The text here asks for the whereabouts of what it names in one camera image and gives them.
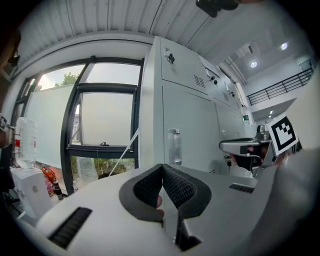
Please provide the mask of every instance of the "cabinet door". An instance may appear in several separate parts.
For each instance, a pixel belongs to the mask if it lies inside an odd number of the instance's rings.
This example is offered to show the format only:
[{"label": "cabinet door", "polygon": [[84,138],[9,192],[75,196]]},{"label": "cabinet door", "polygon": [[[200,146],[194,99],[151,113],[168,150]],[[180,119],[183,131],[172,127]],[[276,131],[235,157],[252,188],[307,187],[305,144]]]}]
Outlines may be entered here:
[{"label": "cabinet door", "polygon": [[[245,137],[245,125],[240,114],[232,111],[228,106],[216,105],[219,119],[220,137],[222,141]],[[228,153],[223,152],[221,158],[221,174],[228,174]]]},{"label": "cabinet door", "polygon": [[[207,94],[206,72],[198,54],[178,43],[160,38],[162,79]],[[170,54],[174,62],[167,60]]]},{"label": "cabinet door", "polygon": [[163,87],[164,160],[169,162],[168,129],[180,129],[182,166],[220,170],[219,124],[214,102],[186,88]]},{"label": "cabinet door", "polygon": [[210,70],[206,71],[210,77],[215,77],[215,80],[217,81],[217,84],[214,83],[214,80],[211,81],[209,80],[209,77],[207,76],[207,79],[205,81],[205,87],[207,89],[208,95],[211,96],[212,98],[215,98],[218,101],[221,101],[227,105],[229,105],[229,101],[226,100],[223,90],[225,90],[225,93],[227,92],[227,89],[222,87],[221,83],[223,81],[217,77],[214,73],[212,73]]}]

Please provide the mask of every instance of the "white box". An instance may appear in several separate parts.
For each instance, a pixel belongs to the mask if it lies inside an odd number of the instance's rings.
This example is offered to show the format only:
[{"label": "white box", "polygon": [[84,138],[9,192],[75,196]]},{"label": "white box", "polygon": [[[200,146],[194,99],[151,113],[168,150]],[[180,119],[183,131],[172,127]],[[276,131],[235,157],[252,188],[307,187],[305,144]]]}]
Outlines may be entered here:
[{"label": "white box", "polygon": [[14,189],[27,215],[39,219],[53,207],[41,170],[12,168],[11,173]]}]

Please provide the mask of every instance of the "black gripper pad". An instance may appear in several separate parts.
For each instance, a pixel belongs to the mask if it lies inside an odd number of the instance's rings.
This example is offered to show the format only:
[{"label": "black gripper pad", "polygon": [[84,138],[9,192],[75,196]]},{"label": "black gripper pad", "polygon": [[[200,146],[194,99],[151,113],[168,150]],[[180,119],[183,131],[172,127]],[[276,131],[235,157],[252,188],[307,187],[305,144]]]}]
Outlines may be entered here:
[{"label": "black gripper pad", "polygon": [[179,216],[182,219],[199,216],[211,200],[208,185],[168,164],[162,168],[163,187],[178,209]]},{"label": "black gripper pad", "polygon": [[125,182],[119,191],[120,202],[139,220],[162,222],[156,210],[162,184],[181,219],[199,216],[210,202],[208,185],[167,164],[157,164]]}]

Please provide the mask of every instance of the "railing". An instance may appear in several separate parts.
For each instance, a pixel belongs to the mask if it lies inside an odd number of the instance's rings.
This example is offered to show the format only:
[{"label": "railing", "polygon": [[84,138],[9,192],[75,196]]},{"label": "railing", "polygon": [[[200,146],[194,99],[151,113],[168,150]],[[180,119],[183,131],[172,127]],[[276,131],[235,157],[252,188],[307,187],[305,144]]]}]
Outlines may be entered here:
[{"label": "railing", "polygon": [[270,100],[281,94],[286,94],[294,89],[302,87],[309,82],[310,77],[313,75],[313,73],[314,70],[312,68],[309,68],[283,81],[277,82],[274,85],[271,85],[263,90],[252,93],[247,96],[249,98],[249,102],[252,106],[254,104]]}]

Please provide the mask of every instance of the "black window frame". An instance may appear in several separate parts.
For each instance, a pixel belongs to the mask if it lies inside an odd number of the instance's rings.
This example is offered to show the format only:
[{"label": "black window frame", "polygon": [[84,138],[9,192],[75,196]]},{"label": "black window frame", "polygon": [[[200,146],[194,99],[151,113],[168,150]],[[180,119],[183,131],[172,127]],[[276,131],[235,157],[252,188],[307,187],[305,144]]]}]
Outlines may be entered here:
[{"label": "black window frame", "polygon": [[[18,105],[23,104],[21,111],[21,117],[25,115],[27,103],[31,96],[31,93],[35,91],[41,77],[47,73],[60,70],[67,67],[83,65],[76,82],[71,90],[68,102],[66,104],[60,137],[60,157],[61,157],[61,170],[63,180],[68,195],[74,192],[73,189],[73,170],[71,165],[71,156],[86,157],[86,158],[105,158],[105,159],[119,159],[126,149],[126,146],[99,146],[99,145],[76,145],[71,144],[71,137],[73,131],[73,123],[77,105],[79,104],[79,96],[83,92],[103,92],[103,93],[125,93],[132,94],[132,113],[131,113],[131,131],[130,137],[132,138],[139,127],[139,109],[140,109],[140,94],[141,84],[144,69],[145,59],[130,59],[122,57],[95,57],[91,56],[86,59],[79,59],[62,63],[45,70],[40,70],[37,74],[28,77],[23,82],[23,85],[17,96],[15,102],[14,111],[12,113],[11,125],[15,126],[13,118]],[[140,66],[138,85],[122,84],[122,83],[107,83],[107,82],[86,82],[90,72],[97,63],[117,63],[117,64],[129,64]],[[28,89],[29,82],[35,79],[34,83]],[[134,167],[139,167],[138,158],[138,139],[136,138],[132,143],[130,149],[124,154],[123,159],[134,159]]]}]

